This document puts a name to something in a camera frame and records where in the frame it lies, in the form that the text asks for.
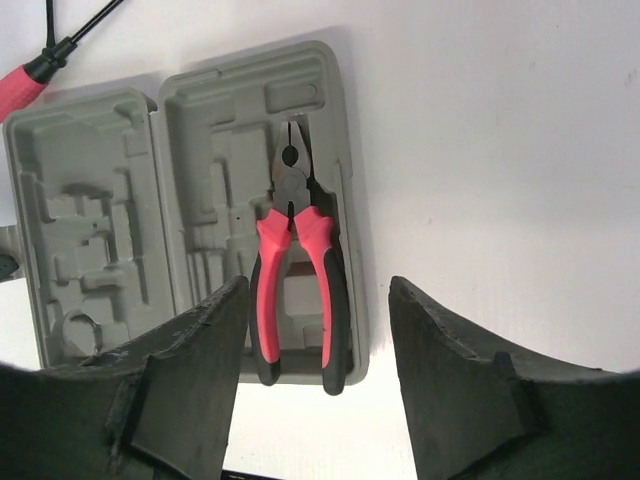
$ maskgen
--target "pliers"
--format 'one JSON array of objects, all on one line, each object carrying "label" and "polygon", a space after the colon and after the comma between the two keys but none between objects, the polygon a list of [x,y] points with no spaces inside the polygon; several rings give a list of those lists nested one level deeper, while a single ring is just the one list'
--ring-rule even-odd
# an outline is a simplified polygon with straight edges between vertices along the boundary
[{"label": "pliers", "polygon": [[257,222],[260,249],[251,275],[249,333],[258,377],[273,385],[280,376],[277,326],[278,274],[291,245],[291,227],[318,277],[323,307],[322,384],[329,395],[344,389],[350,332],[349,296],[344,271],[331,243],[333,220],[311,204],[311,158],[300,126],[283,122],[271,167],[273,206]]}]

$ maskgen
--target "gray plastic case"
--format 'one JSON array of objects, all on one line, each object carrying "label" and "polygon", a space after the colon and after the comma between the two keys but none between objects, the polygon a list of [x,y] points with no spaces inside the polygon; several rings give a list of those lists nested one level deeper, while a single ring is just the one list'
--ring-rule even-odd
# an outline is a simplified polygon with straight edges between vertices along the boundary
[{"label": "gray plastic case", "polygon": [[[305,42],[169,78],[158,109],[135,90],[31,108],[5,122],[24,270],[42,364],[120,345],[250,276],[270,208],[280,124],[307,135],[317,204],[331,215],[366,375],[367,312],[333,52]],[[321,383],[322,303],[295,240],[278,300],[282,383]],[[257,381],[247,336],[242,381]]]}]

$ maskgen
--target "red and black handle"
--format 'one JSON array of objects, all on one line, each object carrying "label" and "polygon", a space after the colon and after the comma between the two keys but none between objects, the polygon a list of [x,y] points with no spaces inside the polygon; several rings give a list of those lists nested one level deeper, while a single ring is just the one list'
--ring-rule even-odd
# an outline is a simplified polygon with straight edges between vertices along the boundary
[{"label": "red and black handle", "polygon": [[339,395],[347,376],[351,311],[344,272],[331,245],[333,220],[312,206],[296,215],[294,222],[300,245],[316,271],[322,297],[322,385],[329,395]]},{"label": "red and black handle", "polygon": [[282,257],[291,244],[289,217],[271,209],[267,218],[258,221],[257,229],[260,250],[251,274],[249,335],[258,377],[271,386],[280,376],[277,287]]},{"label": "red and black handle", "polygon": [[[272,209],[257,224],[260,250],[251,276],[249,333],[258,377],[264,385],[273,385],[280,376],[276,299],[280,264],[291,243],[288,221],[286,215]],[[317,207],[308,207],[294,222],[300,245],[316,271],[322,297],[322,384],[329,395],[339,395],[347,375],[351,314],[344,272],[331,245],[333,220],[323,217]]]}]

